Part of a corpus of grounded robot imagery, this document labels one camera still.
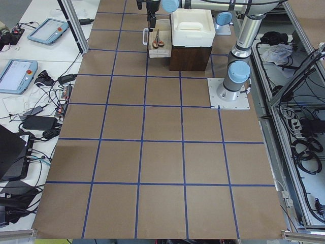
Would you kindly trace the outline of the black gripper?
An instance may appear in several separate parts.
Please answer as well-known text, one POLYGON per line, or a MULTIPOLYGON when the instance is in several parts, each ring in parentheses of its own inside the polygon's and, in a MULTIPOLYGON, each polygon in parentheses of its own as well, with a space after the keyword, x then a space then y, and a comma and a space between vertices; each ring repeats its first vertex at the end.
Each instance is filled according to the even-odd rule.
POLYGON ((160 7, 160 0, 147 0, 147 21, 149 22, 150 28, 155 28, 156 26, 156 15, 153 12, 157 12, 160 7))
POLYGON ((143 8, 143 2, 144 2, 144 0, 136 0, 136 2, 137 2, 138 9, 141 10, 143 8))

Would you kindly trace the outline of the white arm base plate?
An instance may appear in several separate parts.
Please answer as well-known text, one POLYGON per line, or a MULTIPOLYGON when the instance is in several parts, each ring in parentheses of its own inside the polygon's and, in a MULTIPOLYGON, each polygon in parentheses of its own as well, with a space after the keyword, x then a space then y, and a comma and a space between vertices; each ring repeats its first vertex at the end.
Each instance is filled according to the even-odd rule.
POLYGON ((211 109, 249 110, 245 85, 239 91, 228 91, 223 86, 223 78, 208 78, 208 90, 211 109))

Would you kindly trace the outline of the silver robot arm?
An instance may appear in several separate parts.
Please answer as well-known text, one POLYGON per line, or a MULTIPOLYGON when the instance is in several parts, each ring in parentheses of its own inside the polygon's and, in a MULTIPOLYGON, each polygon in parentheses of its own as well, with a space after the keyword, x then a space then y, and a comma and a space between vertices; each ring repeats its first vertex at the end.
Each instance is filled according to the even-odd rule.
POLYGON ((156 25, 155 13, 162 6, 166 12, 172 13, 177 9, 203 9, 215 11, 236 11, 244 15, 239 36, 229 52, 227 75, 218 86, 216 93, 224 101, 235 101, 243 84, 250 75, 248 58, 251 46, 266 14, 282 1, 136 1, 138 9, 146 4, 147 21, 150 29, 156 25))
MULTIPOLYGON (((160 6, 162 6, 163 9, 169 13, 176 11, 178 8, 193 9, 193 7, 191 6, 191 1, 185 1, 184 4, 182 4, 181 1, 136 1, 136 2, 139 10, 142 9, 142 3, 146 4, 147 21, 148 21, 148 26, 150 28, 154 28, 156 25, 157 18, 155 13, 159 10, 160 6)), ((230 12, 221 13, 216 17, 216 23, 218 25, 228 24, 231 22, 231 20, 232 20, 232 15, 230 12)))

